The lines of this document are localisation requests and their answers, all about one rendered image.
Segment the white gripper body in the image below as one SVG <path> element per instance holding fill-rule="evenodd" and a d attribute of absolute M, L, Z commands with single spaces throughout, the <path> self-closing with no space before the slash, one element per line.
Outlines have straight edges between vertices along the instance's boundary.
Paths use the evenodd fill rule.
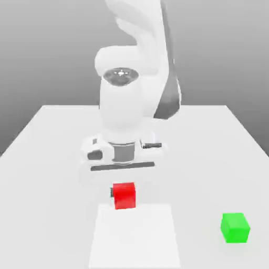
<path fill-rule="evenodd" d="M 121 167 L 91 171 L 89 163 L 79 164 L 79 182 L 88 187 L 112 186 L 114 183 L 134 182 L 141 185 L 145 182 L 159 180 L 164 173 L 165 165 L 156 163 L 152 167 Z"/>

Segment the small red cube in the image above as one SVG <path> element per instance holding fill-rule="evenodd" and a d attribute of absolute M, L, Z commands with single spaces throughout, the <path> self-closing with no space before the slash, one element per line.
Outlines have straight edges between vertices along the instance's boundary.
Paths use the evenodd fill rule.
<path fill-rule="evenodd" d="M 114 183 L 110 188 L 116 210 L 136 207 L 136 187 L 134 182 Z"/>

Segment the small green cube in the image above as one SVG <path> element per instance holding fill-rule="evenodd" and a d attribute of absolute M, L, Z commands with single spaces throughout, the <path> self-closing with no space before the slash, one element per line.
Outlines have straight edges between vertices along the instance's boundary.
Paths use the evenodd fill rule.
<path fill-rule="evenodd" d="M 223 213 L 220 225 L 226 243 L 247 243 L 250 225 L 243 213 Z"/>

